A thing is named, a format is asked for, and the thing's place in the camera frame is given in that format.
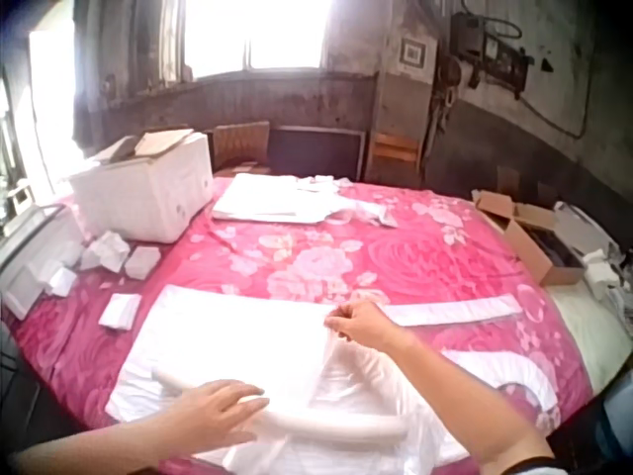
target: pink floral bedspread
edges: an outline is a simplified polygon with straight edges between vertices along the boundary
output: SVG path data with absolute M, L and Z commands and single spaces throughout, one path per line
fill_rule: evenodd
M 216 180 L 216 197 L 227 187 Z M 544 431 L 591 398 L 576 344 L 523 264 L 469 202 L 429 191 L 356 184 L 344 194 L 387 205 L 397 229 L 332 219 L 318 226 L 212 221 L 199 214 L 144 282 L 104 269 L 82 272 L 68 298 L 41 297 L 23 322 L 5 314 L 25 358 L 60 404 L 88 428 L 112 423 L 104 408 L 154 300 L 166 284 L 265 299 L 336 304 L 367 297 L 391 304 L 450 302 L 510 293 L 524 309 L 488 323 L 425 327 L 437 349 L 508 350 L 534 361 L 556 388 L 559 406 L 538 414 L 523 388 L 505 392 Z M 134 327 L 98 325 L 113 293 L 140 293 Z M 218 473 L 169 461 L 166 473 Z M 469 462 L 443 473 L 467 473 Z

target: hand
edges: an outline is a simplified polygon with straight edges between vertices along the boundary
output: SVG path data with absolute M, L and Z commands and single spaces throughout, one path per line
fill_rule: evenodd
M 223 380 L 185 391 L 163 413 L 145 421 L 157 459 L 187 456 L 255 440 L 243 424 L 268 406 L 263 390 L 240 381 Z
M 367 300 L 341 305 L 325 318 L 325 326 L 363 346 L 386 353 L 407 338 L 407 331 Z

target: person's left hand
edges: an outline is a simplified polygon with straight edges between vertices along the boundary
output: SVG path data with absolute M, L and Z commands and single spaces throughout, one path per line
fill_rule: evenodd
M 185 391 L 167 410 L 147 419 L 147 435 L 158 460 L 228 447 L 255 440 L 240 429 L 268 406 L 263 390 L 241 381 L 223 380 Z

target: electrical cable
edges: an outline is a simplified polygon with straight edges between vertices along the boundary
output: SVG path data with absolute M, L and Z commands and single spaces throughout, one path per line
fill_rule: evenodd
M 468 8 L 468 6 L 466 5 L 466 0 L 462 0 L 462 9 L 469 15 L 471 15 L 472 17 L 477 17 L 481 20 L 484 21 L 484 23 L 497 23 L 500 25 L 506 25 L 507 27 L 510 27 L 514 30 L 516 30 L 516 34 L 515 35 L 511 35 L 508 33 L 500 33 L 497 30 L 494 30 L 494 34 L 499 37 L 499 38 L 508 38 L 510 40 L 518 40 L 520 38 L 523 38 L 523 31 L 520 29 L 520 27 L 518 25 L 516 25 L 515 23 L 512 23 L 509 20 L 505 20 L 503 18 L 496 18 L 496 17 L 486 17 L 484 15 L 478 15 L 475 14 L 471 11 L 470 8 Z
M 517 34 L 518 34 L 518 36 L 511 36 L 511 35 L 501 34 L 499 32 L 495 32 L 495 35 L 497 35 L 498 37 L 517 40 L 517 39 L 519 39 L 519 38 L 521 38 L 523 36 L 523 32 L 518 27 L 518 25 L 516 25 L 516 24 L 514 24 L 514 23 L 512 23 L 512 22 L 510 22 L 508 20 L 504 20 L 503 18 L 485 17 L 485 16 L 482 16 L 482 15 L 475 14 L 466 5 L 466 0 L 461 0 L 461 2 L 462 2 L 462 8 L 464 9 L 464 11 L 468 15 L 471 15 L 473 17 L 477 17 L 477 18 L 483 20 L 485 23 L 499 23 L 499 24 L 507 25 L 509 27 L 512 27 L 512 28 L 516 29 Z M 523 104 L 528 111 L 530 111 L 532 114 L 534 114 L 537 118 L 539 118 L 541 121 L 543 121 L 549 127 L 554 129 L 555 131 L 558 131 L 561 134 L 563 134 L 563 135 L 565 135 L 567 137 L 571 137 L 572 139 L 577 140 L 577 141 L 582 139 L 585 136 L 585 133 L 587 132 L 589 99 L 590 99 L 590 95 L 591 95 L 591 85 L 593 83 L 593 63 L 594 63 L 593 60 L 594 60 L 594 57 L 595 57 L 595 50 L 596 50 L 596 44 L 597 44 L 597 20 L 595 21 L 595 24 L 593 26 L 593 31 L 594 31 L 594 33 L 593 33 L 593 48 L 591 49 L 591 56 L 589 57 L 587 91 L 586 91 L 586 96 L 585 96 L 585 111 L 583 113 L 583 123 L 581 124 L 581 129 L 580 129 L 579 132 L 574 133 L 574 132 L 571 132 L 571 131 L 565 129 L 562 126 L 559 126 L 558 124 L 556 124 L 551 119 L 548 119 L 547 117 L 545 117 L 527 99 L 525 99 L 525 97 L 521 96 L 519 98 L 519 100 L 521 101 L 521 104 Z

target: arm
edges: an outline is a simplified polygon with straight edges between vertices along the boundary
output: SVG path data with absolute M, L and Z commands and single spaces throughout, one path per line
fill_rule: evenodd
M 373 303 L 339 307 L 325 325 L 387 353 L 485 475 L 532 457 L 553 457 L 541 433 L 495 389 L 395 325 Z
M 128 424 L 42 443 L 14 456 L 19 473 L 127 474 L 159 461 L 249 442 L 239 430 L 268 405 L 263 391 L 237 381 L 216 381 L 184 393 L 169 409 Z

